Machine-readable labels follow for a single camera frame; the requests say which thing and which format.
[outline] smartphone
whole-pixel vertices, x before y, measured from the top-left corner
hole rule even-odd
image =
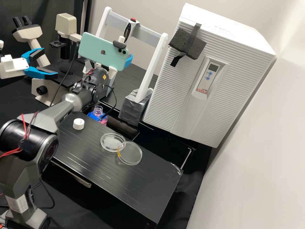
[[[85,32],[80,41],[78,54],[106,67],[111,66],[122,71],[128,57],[128,49],[117,48],[112,42]]]

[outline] petri dish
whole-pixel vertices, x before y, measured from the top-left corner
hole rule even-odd
[[[125,138],[118,133],[106,133],[101,137],[103,149],[111,153],[117,152],[118,148],[122,150],[125,147],[122,143],[125,141]]]
[[[123,142],[117,153],[120,160],[127,165],[139,164],[142,159],[142,150],[134,142]]]

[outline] black strap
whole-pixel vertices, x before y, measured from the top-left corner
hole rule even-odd
[[[174,57],[173,61],[171,62],[171,66],[176,67],[178,61],[188,53],[188,51],[190,50],[190,48],[197,36],[197,33],[198,33],[200,27],[201,27],[201,24],[196,23],[196,25],[193,28],[193,31],[191,32],[190,37],[187,40],[186,45],[183,47],[183,51],[180,52],[180,54],[178,56]]]

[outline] black foam block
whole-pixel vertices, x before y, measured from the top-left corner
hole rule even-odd
[[[178,51],[184,52],[184,46],[187,44],[190,35],[189,32],[183,29],[178,29],[169,45]],[[187,56],[192,59],[198,59],[206,44],[206,42],[196,37],[187,52]]]

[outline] microscope focus knob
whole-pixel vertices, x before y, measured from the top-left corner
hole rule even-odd
[[[47,94],[48,89],[47,89],[46,86],[42,85],[42,86],[36,88],[36,92],[37,92],[39,95],[44,95],[44,94]]]

